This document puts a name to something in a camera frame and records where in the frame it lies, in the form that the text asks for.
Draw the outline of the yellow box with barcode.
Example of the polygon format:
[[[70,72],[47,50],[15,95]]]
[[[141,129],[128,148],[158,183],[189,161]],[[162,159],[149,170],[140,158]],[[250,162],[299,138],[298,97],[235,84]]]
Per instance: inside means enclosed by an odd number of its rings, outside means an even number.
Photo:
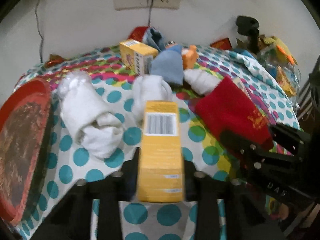
[[[184,200],[184,158],[178,105],[148,101],[139,152],[137,198],[147,203]]]

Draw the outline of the orange dinosaur toy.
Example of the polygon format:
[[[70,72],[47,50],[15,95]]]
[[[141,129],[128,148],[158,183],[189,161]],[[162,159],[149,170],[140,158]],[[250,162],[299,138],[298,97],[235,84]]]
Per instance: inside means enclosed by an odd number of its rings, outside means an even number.
[[[195,45],[190,45],[188,48],[182,49],[182,61],[183,69],[193,69],[194,64],[198,59],[197,47]]]

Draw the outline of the light blue sock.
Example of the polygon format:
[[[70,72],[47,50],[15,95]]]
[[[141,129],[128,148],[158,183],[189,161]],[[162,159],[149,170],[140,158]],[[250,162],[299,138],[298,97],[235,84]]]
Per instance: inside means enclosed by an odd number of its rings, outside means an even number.
[[[182,46],[175,44],[160,52],[151,61],[149,74],[161,76],[170,85],[183,85]]]

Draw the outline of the red embroidered cloth pouch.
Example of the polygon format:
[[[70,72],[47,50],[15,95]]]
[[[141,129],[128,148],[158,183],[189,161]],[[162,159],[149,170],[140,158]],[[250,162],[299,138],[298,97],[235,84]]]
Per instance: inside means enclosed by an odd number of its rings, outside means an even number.
[[[232,153],[240,146],[236,137],[246,139],[267,151],[273,148],[268,119],[228,77],[197,102],[195,113],[215,139]]]

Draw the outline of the large white rolled sock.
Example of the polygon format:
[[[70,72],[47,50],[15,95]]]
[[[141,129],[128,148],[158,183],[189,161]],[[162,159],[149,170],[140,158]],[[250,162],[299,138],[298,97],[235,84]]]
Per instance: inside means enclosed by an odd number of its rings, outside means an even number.
[[[69,72],[57,90],[61,119],[73,141],[99,159],[111,157],[124,130],[121,121],[97,93],[83,71]]]

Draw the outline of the polka dot bed sheet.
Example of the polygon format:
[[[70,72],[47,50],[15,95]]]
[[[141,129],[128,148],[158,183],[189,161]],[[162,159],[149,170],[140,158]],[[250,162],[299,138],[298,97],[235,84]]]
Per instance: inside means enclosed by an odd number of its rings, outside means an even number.
[[[279,90],[274,79],[267,78],[264,68],[248,64],[242,56],[215,48],[198,46],[197,53],[197,68],[218,78],[239,77],[257,108],[270,122],[299,127],[290,100]],[[61,119],[56,89],[59,81],[73,70],[88,72],[95,91],[123,125],[123,139],[114,155],[108,159],[99,160],[75,143]],[[22,85],[36,77],[42,77],[53,84],[53,127],[47,174],[39,202],[35,211],[17,226],[23,239],[31,238],[52,207],[76,180],[85,178],[96,181],[118,170],[124,161],[132,158],[142,137],[132,115],[131,87],[135,74],[122,64],[118,46],[97,49],[49,69],[39,64],[24,74],[18,84]],[[178,104],[185,159],[192,161],[199,170],[214,179],[227,181],[236,171],[235,161],[194,114],[197,95],[189,88],[178,88],[174,91],[173,100]],[[125,239],[194,237],[196,204],[122,203],[120,209]]]

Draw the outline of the clear bag of toys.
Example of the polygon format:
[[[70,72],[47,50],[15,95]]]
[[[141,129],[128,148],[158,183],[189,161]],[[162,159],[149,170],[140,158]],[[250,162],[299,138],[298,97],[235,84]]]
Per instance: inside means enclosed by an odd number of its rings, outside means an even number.
[[[277,81],[289,98],[298,95],[300,71],[298,62],[287,45],[276,36],[260,35],[258,38],[259,63]]]

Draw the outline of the red round tray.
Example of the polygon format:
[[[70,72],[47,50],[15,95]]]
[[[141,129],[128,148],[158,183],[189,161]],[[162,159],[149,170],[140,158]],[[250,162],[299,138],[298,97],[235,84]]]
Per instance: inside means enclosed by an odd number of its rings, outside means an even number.
[[[51,125],[51,90],[43,79],[25,83],[1,107],[1,218],[13,226],[39,200]]]

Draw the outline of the small white rolled sock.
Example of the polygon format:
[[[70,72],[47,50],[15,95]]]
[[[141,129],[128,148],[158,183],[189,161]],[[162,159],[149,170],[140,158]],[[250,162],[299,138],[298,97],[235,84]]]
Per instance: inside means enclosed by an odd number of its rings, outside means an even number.
[[[221,80],[201,69],[186,69],[184,80],[199,95],[210,94]]]

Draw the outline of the white rolled sock centre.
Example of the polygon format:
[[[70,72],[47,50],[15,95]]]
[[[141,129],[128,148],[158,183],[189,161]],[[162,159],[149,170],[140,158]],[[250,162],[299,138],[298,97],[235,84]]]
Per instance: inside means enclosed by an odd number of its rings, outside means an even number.
[[[172,90],[163,77],[144,75],[137,77],[132,84],[132,113],[136,122],[142,122],[147,101],[171,101]]]

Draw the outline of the red packet right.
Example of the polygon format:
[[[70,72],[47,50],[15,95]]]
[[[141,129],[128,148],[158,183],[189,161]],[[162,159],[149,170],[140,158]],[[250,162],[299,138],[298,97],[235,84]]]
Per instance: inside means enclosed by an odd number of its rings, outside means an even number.
[[[210,44],[210,47],[221,50],[232,50],[232,44],[229,38],[223,38]]]

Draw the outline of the black clamp stand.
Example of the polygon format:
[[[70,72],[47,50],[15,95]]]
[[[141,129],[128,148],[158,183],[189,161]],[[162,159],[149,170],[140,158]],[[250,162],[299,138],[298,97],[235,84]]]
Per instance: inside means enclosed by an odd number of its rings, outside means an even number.
[[[248,37],[249,50],[254,54],[257,54],[259,52],[259,22],[255,18],[249,16],[238,16],[236,19],[236,26],[238,27],[238,34]]]

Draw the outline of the red candy wrapper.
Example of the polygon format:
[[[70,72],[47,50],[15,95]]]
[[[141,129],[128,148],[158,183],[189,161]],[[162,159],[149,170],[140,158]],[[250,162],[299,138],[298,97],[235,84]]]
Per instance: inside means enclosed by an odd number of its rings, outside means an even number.
[[[65,62],[66,59],[61,57],[60,55],[50,54],[49,60],[45,63],[46,68],[53,67],[57,64],[61,64]]]

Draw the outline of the blue sock far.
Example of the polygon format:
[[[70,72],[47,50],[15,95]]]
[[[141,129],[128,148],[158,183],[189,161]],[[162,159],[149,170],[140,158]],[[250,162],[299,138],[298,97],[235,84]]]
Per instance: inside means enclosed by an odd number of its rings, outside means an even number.
[[[142,43],[155,48],[159,52],[166,50],[164,36],[154,27],[148,27],[145,31],[142,37]]]

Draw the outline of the red pouch by wall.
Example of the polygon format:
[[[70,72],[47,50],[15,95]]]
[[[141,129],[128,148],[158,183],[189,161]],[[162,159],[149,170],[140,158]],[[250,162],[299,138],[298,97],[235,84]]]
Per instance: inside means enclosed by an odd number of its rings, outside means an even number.
[[[143,36],[145,32],[148,30],[148,26],[138,26],[131,31],[130,35],[128,36],[128,39],[133,39],[138,42],[142,42]]]

